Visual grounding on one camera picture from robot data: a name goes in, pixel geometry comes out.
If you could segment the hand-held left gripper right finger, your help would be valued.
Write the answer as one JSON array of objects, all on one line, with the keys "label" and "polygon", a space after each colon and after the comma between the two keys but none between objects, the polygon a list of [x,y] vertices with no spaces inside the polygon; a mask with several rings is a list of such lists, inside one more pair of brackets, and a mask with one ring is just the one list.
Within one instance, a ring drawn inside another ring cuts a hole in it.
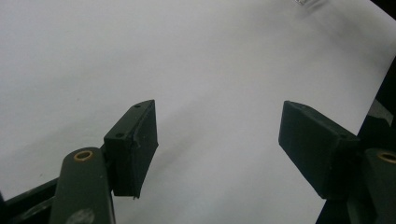
[{"label": "hand-held left gripper right finger", "polygon": [[283,104],[278,143],[323,199],[347,196],[360,139],[316,109]]}]

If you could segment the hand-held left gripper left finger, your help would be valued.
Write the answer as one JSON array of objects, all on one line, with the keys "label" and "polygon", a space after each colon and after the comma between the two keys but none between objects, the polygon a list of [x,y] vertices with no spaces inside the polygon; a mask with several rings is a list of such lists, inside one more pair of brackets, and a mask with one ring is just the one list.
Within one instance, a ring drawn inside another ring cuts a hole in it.
[{"label": "hand-held left gripper left finger", "polygon": [[131,106],[104,137],[116,196],[140,197],[158,145],[155,101]]}]

